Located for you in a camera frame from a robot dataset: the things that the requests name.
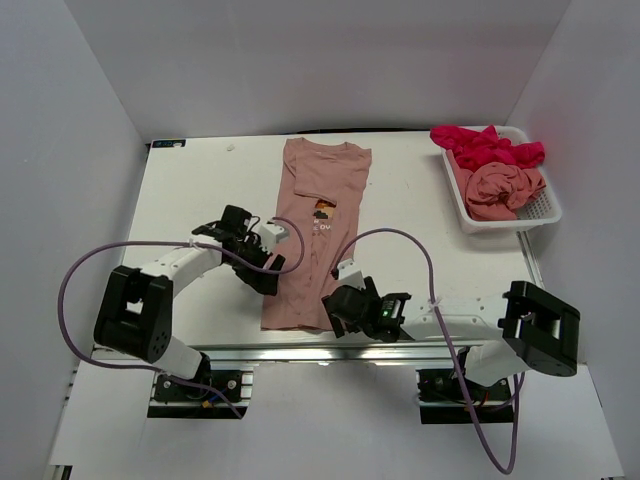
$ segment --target white enclosure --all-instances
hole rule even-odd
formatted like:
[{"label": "white enclosure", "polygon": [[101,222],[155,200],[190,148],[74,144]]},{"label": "white enclosure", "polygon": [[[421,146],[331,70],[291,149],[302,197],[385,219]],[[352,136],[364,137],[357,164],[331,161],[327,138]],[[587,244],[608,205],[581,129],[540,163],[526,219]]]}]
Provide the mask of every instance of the white enclosure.
[{"label": "white enclosure", "polygon": [[[581,357],[640,478],[639,24],[634,0],[4,1],[0,477],[42,478],[76,365],[57,287],[127,237],[145,142],[496,123],[545,143],[563,218],[532,244],[546,287],[582,312]],[[119,259],[69,292],[85,349]]]}]

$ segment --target plastic basket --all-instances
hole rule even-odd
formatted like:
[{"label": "plastic basket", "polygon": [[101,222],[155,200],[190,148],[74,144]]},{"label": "plastic basket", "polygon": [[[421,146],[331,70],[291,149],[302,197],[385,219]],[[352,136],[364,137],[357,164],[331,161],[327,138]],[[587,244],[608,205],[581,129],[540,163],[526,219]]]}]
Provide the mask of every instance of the plastic basket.
[{"label": "plastic basket", "polygon": [[[486,127],[465,127],[471,130],[484,130]],[[529,139],[525,133],[515,127],[500,127],[496,126],[498,136],[501,138],[508,138],[514,145],[521,143],[528,143]],[[540,225],[548,223],[555,223],[562,217],[562,209],[558,203],[556,195],[553,193],[553,188],[543,167],[538,167],[540,173],[544,177],[547,184],[546,188],[540,192],[538,198],[524,207],[516,211],[518,216],[517,220],[499,221],[499,222],[479,222],[469,217],[467,209],[464,206],[464,201],[458,189],[453,169],[447,159],[447,152],[442,149],[442,164],[447,173],[449,189],[453,195],[456,212],[458,214],[458,220],[460,221],[460,227],[465,233],[481,233],[481,232],[498,232],[498,231],[512,231],[512,232],[524,232]]]}]

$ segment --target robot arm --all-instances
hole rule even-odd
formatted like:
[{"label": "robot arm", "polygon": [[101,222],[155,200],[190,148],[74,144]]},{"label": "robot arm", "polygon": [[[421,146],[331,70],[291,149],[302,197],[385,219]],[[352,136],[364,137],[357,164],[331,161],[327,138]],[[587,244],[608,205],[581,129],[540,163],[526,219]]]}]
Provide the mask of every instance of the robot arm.
[{"label": "robot arm", "polygon": [[[353,260],[341,262],[335,276],[340,287],[322,301],[337,337],[345,328],[384,342],[442,336],[426,299],[381,297]],[[445,299],[438,307],[454,341],[484,340],[460,354],[467,380],[491,386],[528,369],[560,377],[576,373],[580,313],[529,282],[512,282],[502,296]]]},{"label": "robot arm", "polygon": [[[289,237],[289,232],[264,222],[255,233],[249,229],[251,218],[246,210],[229,205],[219,221],[196,228],[190,243],[223,247],[264,268],[273,257],[272,250]],[[269,269],[281,270],[284,261],[276,255]],[[217,250],[177,248],[140,268],[121,265],[111,272],[94,340],[172,375],[201,383],[209,374],[209,359],[171,335],[173,299],[195,279],[225,263],[258,293],[277,293],[278,275],[255,272]]]}]

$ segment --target white table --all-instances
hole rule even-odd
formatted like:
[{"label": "white table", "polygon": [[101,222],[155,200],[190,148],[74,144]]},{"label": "white table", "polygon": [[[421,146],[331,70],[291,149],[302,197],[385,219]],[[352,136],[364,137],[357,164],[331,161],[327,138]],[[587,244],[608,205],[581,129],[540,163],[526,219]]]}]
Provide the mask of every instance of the white table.
[{"label": "white table", "polygon": [[[200,138],[188,139],[183,148],[151,149],[130,239],[185,241],[193,228],[220,218],[227,204],[270,218],[275,214],[286,138]],[[507,291],[512,280],[531,279],[516,235],[461,233],[440,149],[428,132],[307,138],[372,149],[359,231],[388,226],[414,234],[433,256],[438,295],[479,297]],[[137,266],[165,251],[130,248],[124,263]],[[357,245],[356,260],[366,275],[373,276],[380,292],[426,295],[425,262],[406,239],[389,234],[367,238]],[[262,297],[235,278],[230,268],[218,268],[176,298],[173,333],[199,346],[371,342],[363,335],[336,341],[332,332],[261,331],[261,305]]]},{"label": "white table", "polygon": [[[439,295],[494,294],[536,274],[515,235],[460,232],[439,149],[428,133],[307,137],[373,149],[360,231],[392,226],[421,239],[434,259]],[[219,218],[227,204],[262,218],[273,215],[286,138],[188,139],[184,148],[152,149],[130,238],[184,241],[194,227]],[[163,252],[128,249],[124,263],[140,265]],[[369,238],[358,245],[356,259],[381,292],[426,293],[423,259],[402,238]],[[441,343],[384,346],[353,336],[336,340],[330,332],[263,332],[260,307],[259,295],[230,269],[219,268],[178,296],[173,333],[207,346],[214,361],[227,365],[341,358],[405,366],[262,365],[243,421],[193,421],[146,418],[149,372],[82,364],[51,463],[73,465],[72,480],[503,478],[470,425],[419,424],[413,366],[450,365]],[[95,356],[124,361],[105,351]],[[486,430],[504,461],[510,426]],[[512,478],[621,474],[587,368],[569,379],[531,373]]]}]

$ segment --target purple cable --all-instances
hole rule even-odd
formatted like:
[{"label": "purple cable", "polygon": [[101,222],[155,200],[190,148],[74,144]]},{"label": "purple cable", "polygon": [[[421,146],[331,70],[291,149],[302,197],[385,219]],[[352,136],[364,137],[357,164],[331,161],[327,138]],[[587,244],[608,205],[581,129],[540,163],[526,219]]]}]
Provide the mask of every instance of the purple cable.
[{"label": "purple cable", "polygon": [[[302,259],[304,258],[305,245],[304,245],[304,240],[302,238],[302,232],[297,227],[297,225],[295,225],[290,220],[287,220],[286,218],[273,217],[273,220],[278,220],[278,221],[281,221],[281,222],[289,224],[295,230],[295,232],[298,235],[298,238],[300,240],[300,257],[298,258],[298,261],[292,267],[286,268],[284,270],[278,271],[278,270],[269,270],[269,269],[266,269],[266,268],[256,267],[254,265],[251,265],[246,260],[244,260],[244,259],[240,258],[239,256],[237,256],[235,253],[230,252],[230,251],[228,251],[228,250],[226,250],[226,249],[224,249],[222,247],[218,247],[218,246],[215,246],[215,245],[209,245],[209,244],[206,244],[206,243],[196,243],[195,246],[197,246],[199,248],[203,248],[203,249],[216,250],[218,252],[222,252],[223,254],[227,255],[228,257],[231,257],[232,259],[234,259],[237,262],[241,263],[245,267],[250,268],[251,270],[254,270],[256,272],[267,273],[267,274],[271,274],[271,275],[283,275],[283,274],[286,274],[286,273],[293,272],[296,268],[298,268],[300,266],[300,264],[302,263]],[[82,265],[84,262],[86,262],[88,259],[90,259],[94,255],[97,255],[100,252],[104,252],[105,250],[111,250],[111,249],[120,248],[120,247],[183,247],[183,248],[185,248],[185,247],[193,247],[193,245],[191,245],[189,242],[165,242],[165,241],[132,240],[132,241],[128,241],[128,242],[109,243],[107,245],[102,245],[101,247],[94,248],[90,252],[85,253],[78,260],[76,260],[73,265],[71,265],[71,268],[69,268],[69,270],[65,274],[64,278],[62,279],[62,282],[60,283],[60,290],[58,291],[58,308],[57,308],[57,310],[58,310],[58,326],[60,327],[60,333],[62,333],[62,338],[64,339],[64,342],[67,344],[69,349],[73,352],[73,354],[76,357],[78,357],[80,360],[83,360],[83,361],[87,362],[88,364],[93,365],[95,367],[109,368],[109,369],[112,369],[112,370],[149,370],[149,371],[156,372],[156,373],[162,373],[161,369],[159,369],[157,367],[153,367],[151,365],[118,365],[118,364],[104,363],[104,362],[100,362],[98,360],[94,360],[93,358],[89,357],[88,355],[85,355],[84,353],[82,353],[80,351],[80,349],[78,347],[76,347],[76,345],[73,343],[73,340],[71,340],[71,336],[69,335],[69,330],[67,329],[67,324],[66,324],[66,321],[65,321],[65,318],[64,318],[64,297],[65,297],[65,294],[66,294],[66,291],[67,291],[67,286],[69,285],[69,281],[71,280],[71,277],[76,272],[76,270],[78,270],[80,265]],[[186,387],[199,388],[201,390],[206,390],[208,392],[211,392],[211,393],[214,393],[214,394],[218,395],[218,397],[220,397],[220,399],[223,400],[229,406],[231,411],[233,411],[233,413],[238,418],[242,418],[242,414],[238,411],[238,409],[217,388],[211,387],[209,385],[201,385],[201,384],[198,384],[198,383],[189,382],[187,380],[183,380],[182,378],[178,378],[178,377],[175,377],[173,375],[170,375],[169,378],[174,383],[177,383],[177,384],[180,384],[180,385],[184,385]]]},{"label": "purple cable", "polygon": [[[335,267],[338,267],[338,264],[342,260],[342,257],[347,252],[347,250],[358,240],[364,237],[368,237],[369,235],[373,235],[374,233],[395,233],[397,235],[401,235],[405,238],[411,240],[422,252],[424,257],[427,260],[428,270],[429,270],[429,299],[433,304],[433,311],[435,312],[436,319],[438,320],[438,324],[440,325],[440,329],[442,330],[442,336],[447,344],[447,348],[449,349],[449,353],[451,355],[451,360],[453,360],[453,369],[456,372],[458,377],[458,382],[460,383],[460,390],[462,391],[462,396],[467,404],[467,408],[469,410],[469,414],[471,415],[471,421],[473,422],[473,426],[476,429],[476,433],[478,434],[478,439],[484,448],[484,451],[487,453],[489,460],[491,463],[495,465],[500,473],[504,475],[509,475],[513,471],[513,467],[516,463],[516,447],[518,443],[518,417],[520,413],[520,395],[519,395],[519,387],[518,387],[518,376],[513,376],[513,381],[515,384],[516,393],[513,395],[512,399],[515,403],[514,406],[514,414],[513,414],[513,429],[511,430],[511,452],[509,455],[509,464],[506,467],[503,467],[494,453],[491,451],[491,447],[489,446],[489,442],[487,442],[487,438],[484,436],[484,432],[482,431],[482,427],[480,426],[480,421],[478,420],[478,414],[476,413],[476,409],[473,405],[473,400],[471,399],[471,395],[469,393],[469,389],[464,381],[464,375],[462,373],[462,367],[460,366],[460,362],[458,362],[458,357],[456,356],[456,349],[453,346],[453,341],[451,340],[451,335],[449,335],[449,331],[447,330],[447,326],[444,322],[444,318],[442,318],[442,312],[440,312],[440,307],[437,306],[437,297],[436,290],[433,282],[433,262],[431,261],[431,257],[429,256],[429,252],[427,249],[415,238],[413,235],[410,235],[402,230],[398,230],[395,228],[376,228],[374,230],[369,230],[368,232],[361,233],[356,236],[353,240],[345,245],[340,254],[337,257]],[[497,408],[504,408],[507,404],[500,405]]]}]

